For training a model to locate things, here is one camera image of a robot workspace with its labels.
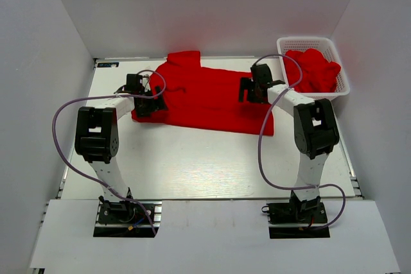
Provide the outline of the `red t shirt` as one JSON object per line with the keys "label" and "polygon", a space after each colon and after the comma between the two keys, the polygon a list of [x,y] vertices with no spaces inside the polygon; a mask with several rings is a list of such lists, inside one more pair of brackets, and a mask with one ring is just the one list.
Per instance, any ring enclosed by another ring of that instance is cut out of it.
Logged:
{"label": "red t shirt", "polygon": [[166,110],[132,119],[204,130],[274,135],[274,117],[269,105],[240,102],[240,81],[250,72],[228,71],[202,66],[199,51],[170,53],[150,78],[152,90],[163,90]]}

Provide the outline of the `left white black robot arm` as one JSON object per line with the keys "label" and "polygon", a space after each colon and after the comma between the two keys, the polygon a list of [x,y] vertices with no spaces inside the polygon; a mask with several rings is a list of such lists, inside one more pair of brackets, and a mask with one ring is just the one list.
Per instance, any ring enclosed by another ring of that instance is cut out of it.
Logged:
{"label": "left white black robot arm", "polygon": [[118,120],[133,111],[139,116],[149,116],[167,109],[163,97],[166,80],[158,73],[152,73],[148,78],[155,76],[160,78],[162,86],[147,89],[141,73],[128,74],[126,84],[108,100],[96,107],[78,110],[75,151],[93,168],[98,183],[103,187],[104,199],[117,202],[113,213],[122,222],[134,218],[136,206],[127,201],[132,199],[132,193],[116,160],[119,151]]}

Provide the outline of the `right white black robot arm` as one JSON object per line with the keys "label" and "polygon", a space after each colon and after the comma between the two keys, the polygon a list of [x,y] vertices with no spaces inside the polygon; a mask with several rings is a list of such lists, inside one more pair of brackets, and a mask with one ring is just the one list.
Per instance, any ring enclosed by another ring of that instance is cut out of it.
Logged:
{"label": "right white black robot arm", "polygon": [[[297,200],[290,205],[291,217],[299,222],[306,221],[313,214],[312,204],[320,201],[320,179],[324,165],[340,140],[333,107],[328,99],[309,98],[284,82],[273,80],[267,64],[253,64],[250,70],[252,76],[240,80],[239,101],[246,97],[250,103],[269,106],[258,137],[260,175],[269,186],[290,191],[291,199]],[[293,117],[294,141],[300,152],[300,160],[297,179],[292,187],[274,184],[263,171],[262,137],[275,106]]]}

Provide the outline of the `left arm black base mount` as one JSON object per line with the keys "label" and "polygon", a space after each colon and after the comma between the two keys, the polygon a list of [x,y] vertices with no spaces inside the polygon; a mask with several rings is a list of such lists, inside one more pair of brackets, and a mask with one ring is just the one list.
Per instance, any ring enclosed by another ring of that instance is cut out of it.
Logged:
{"label": "left arm black base mount", "polygon": [[161,203],[111,202],[99,197],[95,238],[154,238],[160,226]]}

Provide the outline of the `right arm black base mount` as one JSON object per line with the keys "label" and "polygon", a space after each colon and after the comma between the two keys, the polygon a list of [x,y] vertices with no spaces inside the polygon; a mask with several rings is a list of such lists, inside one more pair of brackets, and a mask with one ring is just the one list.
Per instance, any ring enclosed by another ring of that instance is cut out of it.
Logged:
{"label": "right arm black base mount", "polygon": [[261,212],[267,215],[271,239],[325,239],[330,238],[324,204],[317,197],[313,202],[300,202],[292,196],[287,202],[269,202]]}

